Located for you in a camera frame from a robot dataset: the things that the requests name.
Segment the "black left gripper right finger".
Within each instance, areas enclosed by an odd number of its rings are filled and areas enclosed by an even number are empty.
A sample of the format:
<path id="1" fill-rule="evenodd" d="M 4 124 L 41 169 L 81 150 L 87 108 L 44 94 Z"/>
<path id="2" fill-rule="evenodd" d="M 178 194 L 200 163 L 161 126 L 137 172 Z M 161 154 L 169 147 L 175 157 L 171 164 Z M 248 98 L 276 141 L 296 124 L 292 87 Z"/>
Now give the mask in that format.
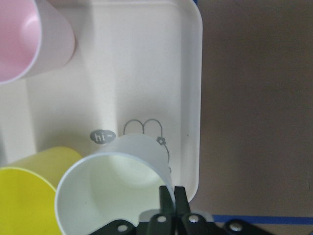
<path id="1" fill-rule="evenodd" d="M 184 187 L 175 186 L 176 230 L 178 235 L 219 235 L 220 229 L 213 222 L 191 212 Z"/>

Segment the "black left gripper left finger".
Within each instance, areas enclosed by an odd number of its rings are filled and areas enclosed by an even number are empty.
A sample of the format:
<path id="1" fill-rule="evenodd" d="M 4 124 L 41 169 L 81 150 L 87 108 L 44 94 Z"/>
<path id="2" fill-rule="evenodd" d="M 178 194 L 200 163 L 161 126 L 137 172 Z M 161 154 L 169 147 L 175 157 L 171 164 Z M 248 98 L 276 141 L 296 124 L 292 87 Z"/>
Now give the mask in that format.
<path id="1" fill-rule="evenodd" d="M 166 186 L 159 187 L 159 212 L 153 215 L 148 223 L 147 235 L 174 235 L 175 209 L 171 195 Z"/>

